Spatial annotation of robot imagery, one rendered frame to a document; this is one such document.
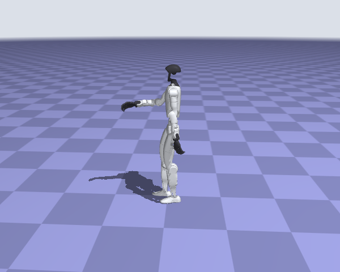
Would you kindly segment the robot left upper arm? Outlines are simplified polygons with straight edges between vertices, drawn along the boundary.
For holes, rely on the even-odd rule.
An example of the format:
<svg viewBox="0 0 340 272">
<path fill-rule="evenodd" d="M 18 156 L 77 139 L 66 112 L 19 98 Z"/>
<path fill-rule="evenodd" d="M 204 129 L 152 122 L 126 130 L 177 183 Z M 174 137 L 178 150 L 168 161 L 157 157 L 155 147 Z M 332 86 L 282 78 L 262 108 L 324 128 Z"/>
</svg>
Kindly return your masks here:
<svg viewBox="0 0 340 272">
<path fill-rule="evenodd" d="M 170 107 L 172 108 L 171 112 L 174 112 L 176 114 L 176 116 L 177 116 L 178 90 L 176 88 L 171 88 L 169 90 L 169 98 L 170 98 Z"/>
</svg>

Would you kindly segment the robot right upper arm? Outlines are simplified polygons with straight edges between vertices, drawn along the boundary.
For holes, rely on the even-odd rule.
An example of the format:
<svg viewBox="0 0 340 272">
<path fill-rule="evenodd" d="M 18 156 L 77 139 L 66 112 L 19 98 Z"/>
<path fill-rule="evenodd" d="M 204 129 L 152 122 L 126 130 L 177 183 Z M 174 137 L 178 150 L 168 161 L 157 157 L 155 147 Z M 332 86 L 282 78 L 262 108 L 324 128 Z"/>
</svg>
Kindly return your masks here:
<svg viewBox="0 0 340 272">
<path fill-rule="evenodd" d="M 165 102 L 165 98 L 164 97 L 165 97 L 165 92 L 162 94 L 161 99 L 159 99 L 159 98 L 155 99 L 155 104 L 157 106 L 163 105 L 163 103 Z"/>
</svg>

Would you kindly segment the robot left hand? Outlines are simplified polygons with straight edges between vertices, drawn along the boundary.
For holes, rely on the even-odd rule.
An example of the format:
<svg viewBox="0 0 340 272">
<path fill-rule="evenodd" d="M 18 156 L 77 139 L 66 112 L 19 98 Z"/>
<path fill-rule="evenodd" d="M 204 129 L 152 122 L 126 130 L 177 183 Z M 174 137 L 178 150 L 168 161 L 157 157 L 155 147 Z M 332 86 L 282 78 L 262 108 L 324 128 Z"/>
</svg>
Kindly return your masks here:
<svg viewBox="0 0 340 272">
<path fill-rule="evenodd" d="M 178 133 L 176 133 L 176 139 L 173 139 L 173 141 L 175 141 L 174 142 L 174 149 L 176 150 L 176 152 L 178 153 L 178 154 L 184 154 L 185 153 L 185 151 L 183 151 L 182 149 L 181 149 L 181 145 L 180 145 L 180 142 L 179 142 L 179 134 Z"/>
</svg>

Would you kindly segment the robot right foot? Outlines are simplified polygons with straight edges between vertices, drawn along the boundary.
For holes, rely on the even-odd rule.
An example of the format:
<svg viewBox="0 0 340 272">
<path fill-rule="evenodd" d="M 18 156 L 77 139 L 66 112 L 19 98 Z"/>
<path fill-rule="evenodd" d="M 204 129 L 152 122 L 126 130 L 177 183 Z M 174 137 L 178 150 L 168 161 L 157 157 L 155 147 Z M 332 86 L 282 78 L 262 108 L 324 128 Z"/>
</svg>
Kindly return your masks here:
<svg viewBox="0 0 340 272">
<path fill-rule="evenodd" d="M 155 196 L 167 196 L 167 197 L 169 197 L 169 196 L 171 196 L 171 192 L 170 191 L 165 191 L 165 192 L 162 192 L 163 190 L 161 190 L 161 191 L 158 191 L 158 192 L 153 192 L 152 193 L 152 195 L 155 195 Z"/>
</svg>

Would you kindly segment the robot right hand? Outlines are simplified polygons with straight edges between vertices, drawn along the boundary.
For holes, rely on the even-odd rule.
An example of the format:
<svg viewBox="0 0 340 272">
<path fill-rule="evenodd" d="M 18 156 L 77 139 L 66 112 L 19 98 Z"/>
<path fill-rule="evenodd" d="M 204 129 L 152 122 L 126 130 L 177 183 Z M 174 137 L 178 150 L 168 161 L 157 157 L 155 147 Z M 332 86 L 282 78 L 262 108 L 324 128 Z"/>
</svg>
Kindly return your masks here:
<svg viewBox="0 0 340 272">
<path fill-rule="evenodd" d="M 124 110 L 127 109 L 127 108 L 131 108 L 131 107 L 137 107 L 137 104 L 140 104 L 141 101 L 135 101 L 135 102 L 125 102 L 124 104 L 121 105 L 121 110 Z"/>
</svg>

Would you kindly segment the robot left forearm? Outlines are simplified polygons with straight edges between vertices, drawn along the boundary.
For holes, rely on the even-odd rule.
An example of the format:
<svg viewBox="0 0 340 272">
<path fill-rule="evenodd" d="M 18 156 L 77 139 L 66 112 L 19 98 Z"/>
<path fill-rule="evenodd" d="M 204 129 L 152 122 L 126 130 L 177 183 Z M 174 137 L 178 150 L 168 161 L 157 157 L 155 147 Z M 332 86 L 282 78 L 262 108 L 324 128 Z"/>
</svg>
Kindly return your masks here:
<svg viewBox="0 0 340 272">
<path fill-rule="evenodd" d="M 169 118 L 170 118 L 170 123 L 171 123 L 172 138 L 176 139 L 176 133 L 178 133 L 178 127 L 177 127 L 178 120 L 177 120 L 176 114 L 174 112 L 170 112 Z"/>
</svg>

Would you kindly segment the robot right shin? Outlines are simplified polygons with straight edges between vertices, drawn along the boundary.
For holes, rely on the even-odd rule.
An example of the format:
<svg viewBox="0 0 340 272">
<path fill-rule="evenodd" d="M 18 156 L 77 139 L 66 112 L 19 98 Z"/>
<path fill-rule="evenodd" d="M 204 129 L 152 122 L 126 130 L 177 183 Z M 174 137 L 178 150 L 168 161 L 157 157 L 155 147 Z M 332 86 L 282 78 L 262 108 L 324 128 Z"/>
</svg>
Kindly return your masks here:
<svg viewBox="0 0 340 272">
<path fill-rule="evenodd" d="M 166 171 L 166 168 L 163 167 L 162 163 L 161 163 L 161 180 L 162 180 L 162 187 L 163 187 L 162 192 L 165 192 L 165 191 L 167 192 L 167 188 L 168 188 L 167 171 Z"/>
</svg>

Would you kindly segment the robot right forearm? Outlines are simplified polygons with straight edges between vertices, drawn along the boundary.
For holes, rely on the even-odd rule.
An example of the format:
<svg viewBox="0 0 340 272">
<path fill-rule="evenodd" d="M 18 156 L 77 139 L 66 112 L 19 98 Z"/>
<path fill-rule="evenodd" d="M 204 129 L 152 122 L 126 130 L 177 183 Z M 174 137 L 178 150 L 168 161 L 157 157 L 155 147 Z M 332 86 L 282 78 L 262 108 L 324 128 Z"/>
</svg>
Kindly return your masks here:
<svg viewBox="0 0 340 272">
<path fill-rule="evenodd" d="M 153 107 L 155 104 L 155 99 L 151 99 L 151 100 L 138 100 L 141 101 L 140 104 L 137 104 L 137 107 L 145 107 L 145 106 L 151 106 Z"/>
</svg>

